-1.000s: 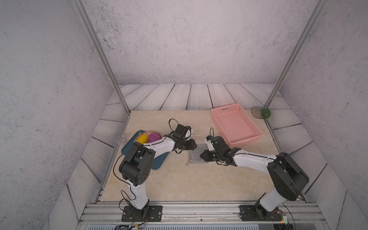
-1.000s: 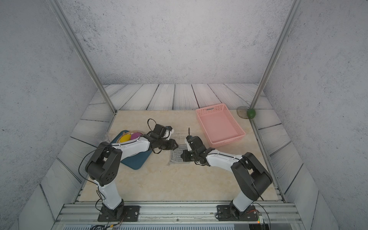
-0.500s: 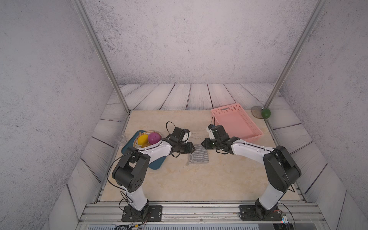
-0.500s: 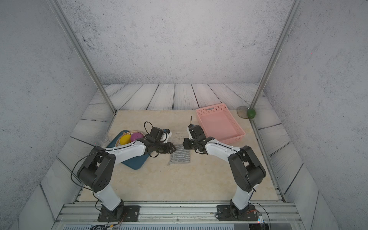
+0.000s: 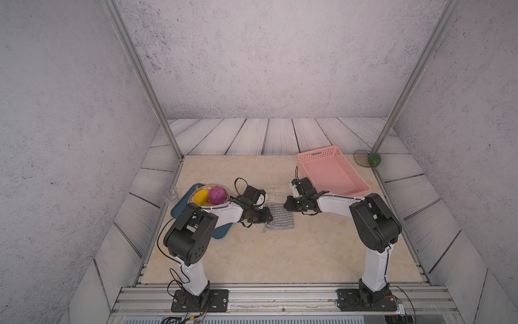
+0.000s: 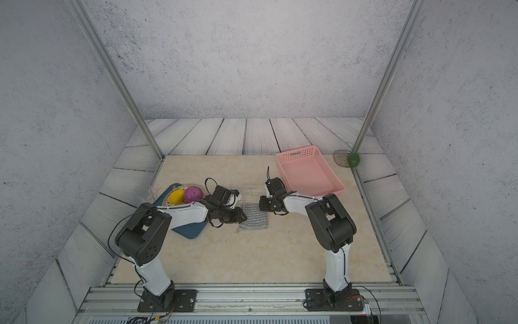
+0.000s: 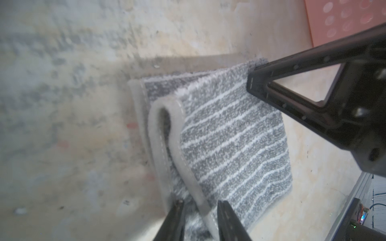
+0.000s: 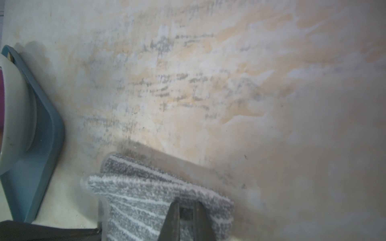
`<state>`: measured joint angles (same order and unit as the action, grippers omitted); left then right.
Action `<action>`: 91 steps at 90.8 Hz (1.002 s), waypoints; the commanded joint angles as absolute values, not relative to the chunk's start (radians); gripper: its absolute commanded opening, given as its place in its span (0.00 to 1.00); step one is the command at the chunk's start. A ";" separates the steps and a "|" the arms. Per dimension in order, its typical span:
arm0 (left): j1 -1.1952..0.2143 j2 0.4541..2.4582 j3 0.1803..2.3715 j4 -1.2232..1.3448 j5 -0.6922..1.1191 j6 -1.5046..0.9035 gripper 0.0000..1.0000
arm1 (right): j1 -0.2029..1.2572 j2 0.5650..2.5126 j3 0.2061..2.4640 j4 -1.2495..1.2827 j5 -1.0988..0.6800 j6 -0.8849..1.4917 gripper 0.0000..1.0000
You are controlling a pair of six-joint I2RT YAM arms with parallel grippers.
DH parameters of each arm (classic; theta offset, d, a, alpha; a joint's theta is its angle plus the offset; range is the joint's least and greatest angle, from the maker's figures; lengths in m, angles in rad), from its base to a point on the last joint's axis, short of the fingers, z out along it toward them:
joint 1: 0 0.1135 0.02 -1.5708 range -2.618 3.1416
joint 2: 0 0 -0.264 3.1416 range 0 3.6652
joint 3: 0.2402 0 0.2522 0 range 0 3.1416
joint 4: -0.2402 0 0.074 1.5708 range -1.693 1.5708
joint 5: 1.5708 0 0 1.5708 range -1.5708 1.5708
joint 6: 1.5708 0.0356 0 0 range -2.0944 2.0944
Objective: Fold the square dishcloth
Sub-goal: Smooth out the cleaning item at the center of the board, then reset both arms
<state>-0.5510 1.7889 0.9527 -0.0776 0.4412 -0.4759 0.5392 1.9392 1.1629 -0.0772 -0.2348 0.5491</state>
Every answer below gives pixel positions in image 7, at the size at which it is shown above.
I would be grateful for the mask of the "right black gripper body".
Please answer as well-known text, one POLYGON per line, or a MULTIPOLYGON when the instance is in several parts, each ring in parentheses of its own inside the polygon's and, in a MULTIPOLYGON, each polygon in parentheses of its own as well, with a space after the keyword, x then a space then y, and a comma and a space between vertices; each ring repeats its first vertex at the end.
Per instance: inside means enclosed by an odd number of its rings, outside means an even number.
POLYGON ((386 175, 386 66, 342 63, 326 96, 328 134, 349 150, 362 171, 386 175))

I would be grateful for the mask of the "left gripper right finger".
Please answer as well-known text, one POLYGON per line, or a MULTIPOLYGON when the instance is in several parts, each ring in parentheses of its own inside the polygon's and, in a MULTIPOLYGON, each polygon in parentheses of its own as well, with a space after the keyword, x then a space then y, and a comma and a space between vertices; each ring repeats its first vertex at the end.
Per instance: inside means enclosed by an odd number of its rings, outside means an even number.
POLYGON ((252 241, 228 201, 218 201, 217 217, 220 241, 252 241))

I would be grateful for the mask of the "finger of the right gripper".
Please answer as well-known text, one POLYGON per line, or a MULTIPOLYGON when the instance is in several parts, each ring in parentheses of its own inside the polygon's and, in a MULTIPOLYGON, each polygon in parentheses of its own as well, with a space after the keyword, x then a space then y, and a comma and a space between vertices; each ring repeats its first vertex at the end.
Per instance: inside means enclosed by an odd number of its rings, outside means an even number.
POLYGON ((256 67, 247 91, 343 149, 328 134, 333 119, 325 100, 340 65, 352 61, 386 66, 385 24, 256 67))

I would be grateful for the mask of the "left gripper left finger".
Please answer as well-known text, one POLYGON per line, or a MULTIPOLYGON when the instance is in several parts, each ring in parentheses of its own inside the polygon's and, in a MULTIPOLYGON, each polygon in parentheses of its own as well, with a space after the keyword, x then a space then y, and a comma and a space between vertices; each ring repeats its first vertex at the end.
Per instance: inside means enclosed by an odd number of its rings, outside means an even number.
POLYGON ((186 205, 176 200, 153 241, 183 241, 185 237, 186 205))

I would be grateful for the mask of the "pink plastic basket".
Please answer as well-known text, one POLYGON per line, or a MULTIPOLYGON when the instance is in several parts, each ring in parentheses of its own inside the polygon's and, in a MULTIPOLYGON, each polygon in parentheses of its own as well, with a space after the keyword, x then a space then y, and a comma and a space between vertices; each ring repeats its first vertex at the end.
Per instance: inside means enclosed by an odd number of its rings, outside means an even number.
POLYGON ((384 0, 308 0, 305 6, 314 47, 386 22, 384 0))

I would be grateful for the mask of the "grey striped square dishcloth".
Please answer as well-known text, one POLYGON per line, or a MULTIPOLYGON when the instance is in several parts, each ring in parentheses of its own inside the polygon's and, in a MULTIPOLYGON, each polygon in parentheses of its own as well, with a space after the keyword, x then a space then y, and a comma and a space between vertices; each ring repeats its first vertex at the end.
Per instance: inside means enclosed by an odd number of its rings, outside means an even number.
POLYGON ((265 59, 129 81, 165 211, 182 200, 186 241, 217 241, 217 203, 246 230, 292 189, 281 112, 247 92, 265 59))

